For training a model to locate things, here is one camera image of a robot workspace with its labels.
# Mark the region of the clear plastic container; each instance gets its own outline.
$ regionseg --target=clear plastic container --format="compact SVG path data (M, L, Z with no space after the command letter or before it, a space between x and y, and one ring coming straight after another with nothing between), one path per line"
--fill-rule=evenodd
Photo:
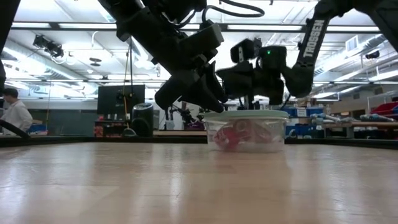
M207 113L207 142L210 149L225 152L278 152L288 120L288 113L274 110Z

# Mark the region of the ceiling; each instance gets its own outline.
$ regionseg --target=ceiling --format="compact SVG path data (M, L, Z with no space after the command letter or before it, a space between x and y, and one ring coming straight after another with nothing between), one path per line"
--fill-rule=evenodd
M218 5L218 1L208 1L208 4ZM266 15L262 18L240 18L221 14L210 10L207 14L208 19L212 19L220 24L280 24L280 25L297 25L305 24L305 20L313 14L313 8L317 1L274 1L274 5L270 6L269 1L245 1L245 3L259 6L265 10ZM235 7L222 4L226 10L236 11ZM198 13L191 23L199 23L201 14ZM113 22L110 15L101 7L97 0L21 0L21 5L17 12L15 22L74 22L74 23L100 23ZM330 22L331 26L350 26L345 29L353 29L361 26L374 26L370 18L364 14L356 11L350 11L342 18L334 18ZM51 58L50 55L43 50L38 50L32 45L36 35L44 35L48 40L52 40L58 44L62 44L62 49L65 51L65 57L60 59ZM294 65L297 55L297 42L303 38L303 34L298 33L272 33L272 32L224 32L224 42L218 47L218 55L216 56L216 68L231 67L234 63L230 60L229 50L243 39L261 38L263 45L284 45L288 49L287 65ZM331 56L338 55L338 53L346 50L346 41L358 36L358 42L362 43L365 40L374 37L375 34L327 34L323 41L321 51L318 56L317 66L330 65ZM150 88L147 89L146 97L153 98L155 91L160 87L164 80L167 80L170 75L160 66L151 64L148 60L150 55L145 57L147 53L138 44L138 50L143 52L143 57L137 59L137 62L132 66L133 80L136 82L144 82ZM57 79L71 80L71 79L92 79L98 80L103 76L107 76L110 80L124 80L126 73L129 74L126 53L128 51L128 44L121 42L115 35L114 31L99 31L94 30L33 30L30 27L24 29L13 29L9 34L9 45L17 48L17 52L23 52L25 58L18 58L18 63L34 64L34 60L41 63L45 62L49 70L56 71ZM323 91L339 92L341 89L347 89L352 85L324 85L325 81L333 81L342 75L353 73L364 67L372 67L375 63L381 60L387 60L395 56L395 50L384 41L384 45L377 45L379 47L381 56L377 60L361 61L359 52L356 56L341 59L336 58L334 62L336 65L321 73L322 78L316 78L319 83L315 84L315 91L313 95ZM90 58L99 58L100 66L92 66L93 63ZM366 82L370 77L376 75L375 69L378 70L393 70L397 59L391 60L386 64L379 65L377 68L369 68L365 72L358 73L355 76L343 79L340 81L354 80L358 82ZM25 73L23 78L37 78L37 73L46 73L44 70L29 70ZM8 77L8 79L21 78L21 74L15 77ZM394 80L394 77L386 79L386 81ZM40 85L40 82L12 82L14 86L18 84L27 85L30 88L32 85ZM72 91L81 92L80 87L85 86L86 93L82 97L88 95L94 96L93 91L96 86L103 85L103 83L87 83L64 81L63 84L58 85L64 88L72 89ZM111 83L113 85L120 85L121 83Z

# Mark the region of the white shirt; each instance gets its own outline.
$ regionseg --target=white shirt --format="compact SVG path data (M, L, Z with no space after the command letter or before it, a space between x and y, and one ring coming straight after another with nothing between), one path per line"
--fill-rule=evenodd
M25 104L21 100L18 100L15 103L11 104L10 107L8 107L8 110L6 110L5 114L1 117L1 119L7 121L8 123L11 123L15 127L23 131L27 131L33 122L32 115L30 115ZM3 132L4 134L15 135L5 128L3 128Z

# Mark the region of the person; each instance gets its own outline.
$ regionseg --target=person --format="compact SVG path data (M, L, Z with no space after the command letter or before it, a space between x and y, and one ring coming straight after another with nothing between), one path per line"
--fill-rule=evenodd
M3 90L4 100L10 104L6 112L0 118L3 121L11 123L22 131L27 131L32 125L33 118L27 110L25 104L18 99L18 90L13 88L6 88ZM15 135L13 132L3 128L3 133L8 135Z

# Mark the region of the container lid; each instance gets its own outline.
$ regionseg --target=container lid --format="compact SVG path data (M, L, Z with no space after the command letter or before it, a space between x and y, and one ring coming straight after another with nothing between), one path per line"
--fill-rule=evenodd
M289 114L285 111L278 110L241 110L241 111L224 111L222 113L205 113L205 119L223 119L223 118L256 118L256 117L273 117L273 118L289 118Z

